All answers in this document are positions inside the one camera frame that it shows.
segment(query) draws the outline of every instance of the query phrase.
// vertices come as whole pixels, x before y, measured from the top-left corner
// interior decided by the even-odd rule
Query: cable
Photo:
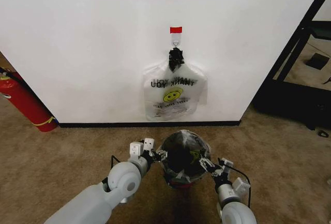
[[[119,159],[118,158],[116,158],[114,155],[112,155],[111,156],[111,160],[110,160],[110,168],[112,169],[113,167],[114,167],[114,159],[118,162],[118,163],[120,163],[121,161],[119,161]]]
[[[222,163],[222,165],[225,166],[225,167],[228,167],[228,168],[231,169],[231,170],[234,170],[234,171],[238,172],[238,173],[241,174],[241,175],[243,175],[243,176],[246,178],[246,180],[247,180],[247,182],[249,183],[249,185],[251,186],[251,184],[250,184],[250,180],[249,180],[248,176],[247,176],[244,172],[241,172],[240,170],[238,170],[238,169],[236,169],[236,168],[233,168],[233,167],[231,167],[231,166],[228,166],[228,165],[226,165],[225,163]],[[252,191],[251,191],[251,187],[249,187],[249,190],[248,190],[248,204],[247,204],[249,208],[250,208],[250,199],[251,199],[251,195],[252,195]]]

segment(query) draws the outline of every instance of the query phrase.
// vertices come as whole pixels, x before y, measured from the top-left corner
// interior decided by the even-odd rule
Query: plastic bag
[[[169,61],[144,72],[146,118],[167,121],[192,114],[197,109],[207,77],[184,63],[182,51],[170,51]]]
[[[204,175],[199,159],[210,159],[210,148],[196,133],[189,130],[175,132],[164,140],[160,149],[168,152],[162,167],[170,186],[189,185]]]

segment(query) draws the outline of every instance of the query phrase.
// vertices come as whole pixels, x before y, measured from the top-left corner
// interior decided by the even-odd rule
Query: black metal frame
[[[261,112],[301,121],[312,130],[316,126],[331,128],[331,91],[284,82],[284,79],[310,34],[317,36],[314,30],[325,27],[325,22],[312,20],[324,2],[325,0],[313,1],[252,101],[254,107]],[[288,61],[278,78],[274,80],[275,74],[287,57]]]
[[[312,19],[315,17],[319,9],[322,7],[325,0],[314,0],[313,3],[310,5],[307,13],[301,20],[299,26],[294,31],[292,37],[284,47],[283,51],[279,55],[278,59],[276,60],[275,64],[271,68],[269,74],[267,75],[266,79],[264,80],[263,84],[268,83],[269,80],[272,80],[275,74],[278,72],[282,64],[285,62],[286,58],[289,56],[291,51],[293,50],[291,56],[289,57],[288,62],[284,65],[282,72],[280,73],[279,77],[277,78],[278,81],[283,81],[289,71],[291,70],[295,60],[300,55],[302,49],[304,48],[305,44],[309,39],[309,35],[307,29],[312,22]]]

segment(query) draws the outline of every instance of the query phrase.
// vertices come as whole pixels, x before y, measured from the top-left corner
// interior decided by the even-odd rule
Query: red tape
[[[170,27],[170,33],[171,34],[181,34],[182,33],[182,27]]]

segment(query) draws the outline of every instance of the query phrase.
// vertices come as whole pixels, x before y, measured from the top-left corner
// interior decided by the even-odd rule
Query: black trash bag
[[[199,159],[210,159],[210,148],[194,132],[175,132],[164,140],[160,149],[168,152],[162,167],[164,178],[170,186],[181,188],[191,185],[205,174],[206,171],[201,167]]]

